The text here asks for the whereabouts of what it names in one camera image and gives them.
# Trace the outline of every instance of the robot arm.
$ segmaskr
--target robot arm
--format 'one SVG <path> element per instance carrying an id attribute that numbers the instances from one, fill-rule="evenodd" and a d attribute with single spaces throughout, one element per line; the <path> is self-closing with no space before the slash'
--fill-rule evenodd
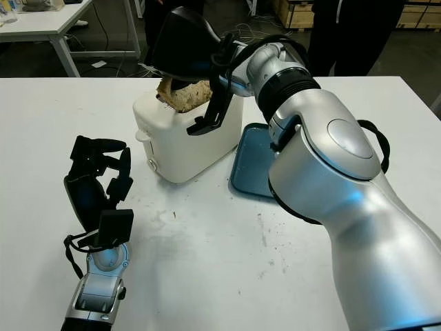
<path id="1" fill-rule="evenodd" d="M 104 152 L 122 150 L 119 159 L 105 156 Z M 130 261 L 127 242 L 133 222 L 132 210 L 117 210 L 132 185 L 130 149 L 122 141 L 89 139 L 78 136 L 70 155 L 73 160 L 69 175 L 64 178 L 65 189 L 85 233 L 68 236 L 65 241 L 66 257 L 80 278 L 68 307 L 63 331 L 110 330 L 125 298 L 122 274 Z M 96 179 L 105 169 L 119 171 L 106 190 Z M 75 263 L 70 247 L 86 252 L 87 273 L 83 275 Z"/>
<path id="2" fill-rule="evenodd" d="M 207 39 L 211 36 L 211 43 L 200 46 L 201 54 L 210 54 L 203 61 L 178 59 L 174 66 L 207 68 L 198 78 L 209 79 L 214 94 L 255 96 L 279 152 L 269 170 L 271 191 L 286 211 L 327 229 L 334 281 L 350 329 L 435 330 L 441 325 L 441 240 L 397 197 L 350 111 L 320 89 L 279 43 L 295 45 L 286 37 L 250 46 L 231 38 L 216 42 L 211 28 L 203 28 L 208 23 L 199 24 L 194 15 L 183 8 L 171 13 L 153 66 L 173 74 L 165 57 L 176 54 L 168 27 L 196 31 L 198 26 Z M 306 60 L 303 50 L 296 50 Z M 189 133 L 218 128 L 224 109 L 212 99 L 205 117 L 196 121 L 197 130 L 191 127 Z"/>

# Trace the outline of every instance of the table surface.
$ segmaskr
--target table surface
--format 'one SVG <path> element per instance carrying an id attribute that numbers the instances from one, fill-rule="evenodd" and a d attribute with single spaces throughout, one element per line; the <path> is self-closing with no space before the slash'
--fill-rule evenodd
<path id="1" fill-rule="evenodd" d="M 318 81 L 386 134 L 389 181 L 441 235 L 441 123 L 399 77 Z M 62 243 L 82 230 L 63 187 L 78 134 L 132 149 L 134 184 L 120 205 L 135 213 L 132 260 L 114 330 L 347 330 L 325 229 L 235 193 L 234 152 L 182 185 L 147 167 L 131 108 L 157 83 L 0 79 L 2 330 L 63 322 L 78 281 Z M 243 124 L 251 121 L 263 117 L 248 98 Z M 76 260 L 84 269 L 85 256 Z"/>
<path id="2" fill-rule="evenodd" d="M 0 28 L 0 37 L 24 34 L 58 34 L 91 2 L 92 0 L 83 0 L 82 3 L 65 5 L 58 12 L 20 13 L 17 22 L 5 24 Z"/>

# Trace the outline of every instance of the desk leg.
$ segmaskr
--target desk leg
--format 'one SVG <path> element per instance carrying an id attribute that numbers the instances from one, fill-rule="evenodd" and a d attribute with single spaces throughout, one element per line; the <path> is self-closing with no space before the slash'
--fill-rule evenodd
<path id="1" fill-rule="evenodd" d="M 55 52 L 57 52 L 58 58 L 60 58 L 61 64 L 63 64 L 64 70 L 66 70 L 68 76 L 80 77 L 74 60 L 72 60 L 72 57 L 70 56 L 69 46 L 63 35 L 49 36 L 49 40 L 54 46 Z"/>
<path id="2" fill-rule="evenodd" d="M 123 0 L 125 7 L 125 15 L 127 17 L 127 28 L 129 29 L 130 38 L 132 39 L 133 49 L 136 53 L 136 58 L 141 56 L 141 49 L 139 48 L 138 35 L 136 34 L 136 26 L 133 20 L 132 8 L 130 7 L 129 0 Z"/>
<path id="3" fill-rule="evenodd" d="M 134 0 L 134 1 L 135 1 L 136 15 L 138 16 L 139 19 L 142 19 L 143 12 L 141 9 L 141 2 L 139 0 Z"/>

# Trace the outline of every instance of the black pants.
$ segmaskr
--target black pants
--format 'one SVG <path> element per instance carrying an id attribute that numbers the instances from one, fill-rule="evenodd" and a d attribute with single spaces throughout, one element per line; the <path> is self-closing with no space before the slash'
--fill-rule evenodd
<path id="1" fill-rule="evenodd" d="M 309 44 L 313 76 L 366 76 L 396 27 L 403 0 L 316 0 Z"/>
<path id="2" fill-rule="evenodd" d="M 145 58 L 145 63 L 150 64 L 152 51 L 159 32 L 163 26 L 167 14 L 173 9 L 184 6 L 199 14 L 202 14 L 204 0 L 163 0 L 161 5 L 157 0 L 145 0 L 144 23 L 145 36 L 149 50 Z"/>

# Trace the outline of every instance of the bread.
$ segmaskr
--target bread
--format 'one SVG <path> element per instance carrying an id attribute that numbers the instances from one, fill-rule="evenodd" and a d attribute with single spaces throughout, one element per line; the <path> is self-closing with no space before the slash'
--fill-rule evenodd
<path id="1" fill-rule="evenodd" d="M 172 79 L 162 78 L 156 98 L 167 103 L 177 112 L 189 112 L 210 100 L 212 91 L 208 81 L 199 81 L 180 90 L 172 91 Z"/>

